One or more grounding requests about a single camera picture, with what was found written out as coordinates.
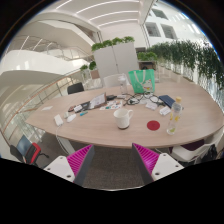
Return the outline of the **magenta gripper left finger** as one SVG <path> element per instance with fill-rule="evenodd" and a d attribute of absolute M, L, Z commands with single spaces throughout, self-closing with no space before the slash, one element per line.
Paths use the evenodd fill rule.
<path fill-rule="evenodd" d="M 44 170 L 82 186 L 94 154 L 94 146 L 90 144 L 67 157 L 58 156 Z"/>

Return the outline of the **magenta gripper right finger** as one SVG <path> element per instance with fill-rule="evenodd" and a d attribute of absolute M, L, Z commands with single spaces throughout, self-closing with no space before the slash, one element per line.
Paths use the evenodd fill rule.
<path fill-rule="evenodd" d="M 158 154 L 139 144 L 132 144 L 132 152 L 145 185 L 183 169 L 167 153 Z"/>

